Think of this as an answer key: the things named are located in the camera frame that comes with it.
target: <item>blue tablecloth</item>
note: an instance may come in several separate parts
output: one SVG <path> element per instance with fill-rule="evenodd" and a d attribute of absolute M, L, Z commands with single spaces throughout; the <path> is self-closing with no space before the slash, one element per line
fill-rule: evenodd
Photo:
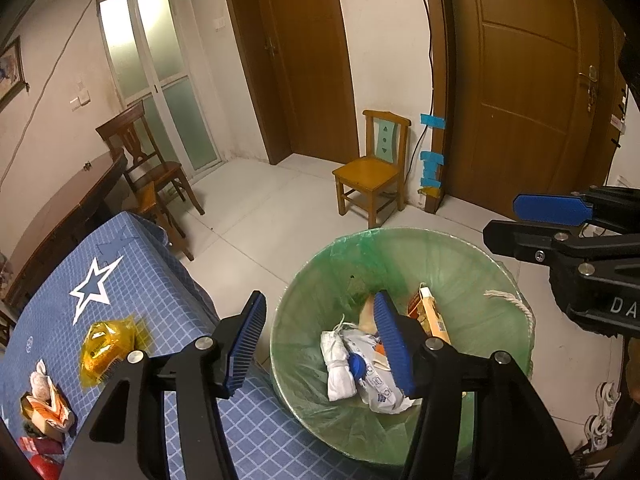
<path fill-rule="evenodd" d="M 14 438 L 24 435 L 19 399 L 30 389 L 29 376 L 39 359 L 68 399 L 79 431 L 100 395 L 99 387 L 82 389 L 78 376 L 79 349 L 93 322 L 133 315 L 145 327 L 144 346 L 152 356 L 177 352 L 211 334 L 218 323 L 213 302 L 166 245 L 162 229 L 121 213 L 82 241 L 34 295 L 0 361 L 0 410 Z M 175 394 L 166 400 L 170 472 L 181 480 Z M 306 432 L 277 401 L 258 367 L 219 407 L 240 479 L 382 478 Z M 66 452 L 72 443 L 67 437 Z"/>

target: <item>white wall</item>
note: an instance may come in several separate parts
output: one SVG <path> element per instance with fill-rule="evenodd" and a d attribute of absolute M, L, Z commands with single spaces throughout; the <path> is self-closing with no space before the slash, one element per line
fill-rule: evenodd
<path fill-rule="evenodd" d="M 0 113 L 0 174 L 7 167 L 56 57 L 88 2 L 37 0 L 18 25 L 15 35 L 20 35 L 24 73 L 31 90 L 28 94 L 21 92 Z M 193 75 L 194 91 L 221 156 L 231 158 L 241 154 L 266 158 L 264 146 L 257 146 L 250 136 L 241 135 L 229 126 L 235 117 L 227 118 L 220 99 L 220 95 L 227 92 L 224 85 L 228 82 L 222 81 L 218 87 L 213 84 L 191 1 L 172 0 L 172 4 L 182 35 L 185 62 Z M 22 232 L 46 201 L 86 161 L 107 151 L 95 127 L 122 111 L 95 9 L 93 3 L 69 43 L 0 189 L 0 248 L 5 254 L 11 254 Z M 69 101 L 78 94 L 79 80 L 92 100 L 72 112 Z"/>
<path fill-rule="evenodd" d="M 422 0 L 340 0 L 349 47 L 360 153 L 365 150 L 362 111 L 388 110 L 411 119 L 408 157 L 423 131 L 420 113 L 431 108 L 429 25 Z M 431 129 L 420 150 L 429 150 Z M 414 160 L 407 198 L 418 204 L 422 167 Z"/>
<path fill-rule="evenodd" d="M 632 187 L 640 188 L 640 112 L 631 93 L 626 107 L 625 124 L 625 134 L 620 137 L 620 148 L 616 150 L 611 162 L 609 185 L 615 186 L 621 175 Z"/>
<path fill-rule="evenodd" d="M 220 93 L 220 101 L 232 136 L 238 140 L 231 156 L 267 161 L 226 0 L 191 0 L 191 3 L 211 75 L 216 85 L 225 89 Z M 224 26 L 216 30 L 214 20 L 219 18 L 223 18 Z"/>

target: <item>picture frame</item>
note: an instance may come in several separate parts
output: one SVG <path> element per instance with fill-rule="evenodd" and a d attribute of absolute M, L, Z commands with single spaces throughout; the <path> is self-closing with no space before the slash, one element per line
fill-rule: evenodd
<path fill-rule="evenodd" d="M 27 88 L 22 70 L 20 36 L 15 38 L 0 54 L 0 111 Z"/>

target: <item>trash can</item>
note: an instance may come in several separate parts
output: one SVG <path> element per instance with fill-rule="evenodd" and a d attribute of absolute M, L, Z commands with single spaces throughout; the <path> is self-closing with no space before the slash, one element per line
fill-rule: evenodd
<path fill-rule="evenodd" d="M 383 228 L 338 238 L 300 270 L 280 301 L 271 332 L 271 375 L 300 423 L 351 458 L 402 465 L 420 407 L 383 415 L 360 396 L 329 402 L 320 334 L 332 330 L 343 314 L 357 323 L 366 297 L 384 288 L 406 314 L 420 282 L 431 289 L 459 352 L 489 357 L 505 350 L 525 374 L 532 370 L 534 318 L 509 271 L 484 251 L 423 229 Z M 524 307 L 486 297 L 488 290 L 513 294 Z M 462 400 L 459 460 L 471 452 L 473 397 Z"/>

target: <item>shoe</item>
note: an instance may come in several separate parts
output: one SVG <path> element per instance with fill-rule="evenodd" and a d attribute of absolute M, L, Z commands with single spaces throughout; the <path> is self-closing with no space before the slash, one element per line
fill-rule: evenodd
<path fill-rule="evenodd" d="M 598 403 L 598 416 L 607 427 L 607 433 L 611 433 L 613 424 L 613 412 L 620 399 L 620 392 L 616 390 L 614 383 L 602 383 L 596 388 L 596 402 Z"/>
<path fill-rule="evenodd" d="M 587 422 L 584 423 L 584 436 L 591 446 L 590 452 L 600 451 L 607 447 L 609 430 L 599 415 L 589 416 Z"/>

